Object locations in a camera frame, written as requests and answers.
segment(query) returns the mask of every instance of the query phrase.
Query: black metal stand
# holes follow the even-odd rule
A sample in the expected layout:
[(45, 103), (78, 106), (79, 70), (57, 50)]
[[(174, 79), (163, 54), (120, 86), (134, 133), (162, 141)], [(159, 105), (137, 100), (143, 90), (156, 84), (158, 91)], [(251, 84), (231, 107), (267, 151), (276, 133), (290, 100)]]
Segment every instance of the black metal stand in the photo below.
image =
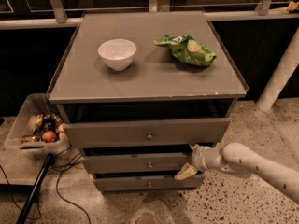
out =
[(32, 206), (33, 202), (35, 201), (36, 195), (39, 192), (40, 186), (45, 178), (45, 175), (46, 175), (48, 168), (49, 168), (51, 162), (53, 161), (53, 159), (54, 159), (54, 155), (49, 153), (43, 163), (43, 166), (41, 167), (41, 169), (39, 171), (39, 174), (36, 178), (36, 182), (34, 183), (32, 191), (31, 191), (29, 197), (27, 198), (27, 201), (26, 201), (23, 209), (21, 210), (20, 216), (17, 221), (18, 224), (19, 223), (22, 224), (25, 222), (25, 220), (28, 216), (28, 213), (30, 212), (31, 206)]

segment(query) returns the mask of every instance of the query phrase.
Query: white robotic arm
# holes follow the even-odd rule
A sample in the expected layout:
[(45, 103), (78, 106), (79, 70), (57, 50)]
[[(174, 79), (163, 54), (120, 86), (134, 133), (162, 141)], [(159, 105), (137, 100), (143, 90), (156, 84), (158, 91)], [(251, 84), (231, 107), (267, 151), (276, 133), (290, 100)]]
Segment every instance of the white robotic arm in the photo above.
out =
[(175, 176), (176, 180), (194, 175), (198, 170), (209, 169), (243, 178), (254, 173), (299, 204), (299, 172), (265, 159), (239, 143), (231, 143), (224, 148), (194, 145), (192, 149), (192, 164), (186, 163)]

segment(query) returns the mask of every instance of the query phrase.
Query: crumpled green bag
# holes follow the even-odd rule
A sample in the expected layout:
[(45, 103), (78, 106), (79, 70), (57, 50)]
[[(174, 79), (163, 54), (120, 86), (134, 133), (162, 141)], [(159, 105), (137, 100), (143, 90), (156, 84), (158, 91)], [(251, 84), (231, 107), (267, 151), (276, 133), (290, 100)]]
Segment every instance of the crumpled green bag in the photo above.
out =
[(157, 46), (168, 46), (171, 53), (182, 63), (198, 66), (209, 66), (216, 58), (213, 50), (195, 41), (189, 35), (170, 37), (165, 35), (160, 39), (154, 40)]

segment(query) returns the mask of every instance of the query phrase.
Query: bowl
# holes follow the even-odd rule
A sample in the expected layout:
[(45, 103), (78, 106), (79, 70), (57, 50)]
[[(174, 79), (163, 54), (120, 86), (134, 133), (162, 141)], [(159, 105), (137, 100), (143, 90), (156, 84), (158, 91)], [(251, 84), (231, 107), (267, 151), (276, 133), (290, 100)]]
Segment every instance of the bowl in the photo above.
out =
[(136, 45), (125, 39), (109, 40), (99, 47), (98, 53), (106, 66), (122, 71), (132, 63)]

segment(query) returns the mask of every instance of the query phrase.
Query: dresser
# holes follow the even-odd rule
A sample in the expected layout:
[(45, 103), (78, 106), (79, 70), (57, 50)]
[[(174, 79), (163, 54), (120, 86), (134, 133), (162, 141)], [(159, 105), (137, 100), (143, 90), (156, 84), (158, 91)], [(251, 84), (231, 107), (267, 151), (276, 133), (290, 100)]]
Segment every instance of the dresser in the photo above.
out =
[[(190, 35), (217, 58), (208, 68), (180, 63), (169, 48), (154, 45), (164, 35)], [(97, 53), (114, 38), (137, 46), (122, 72), (106, 67)], [(194, 189), (203, 181), (200, 172), (174, 179), (190, 160), (190, 144), (220, 142), (246, 91), (202, 12), (86, 14), (49, 101), (100, 191)]]

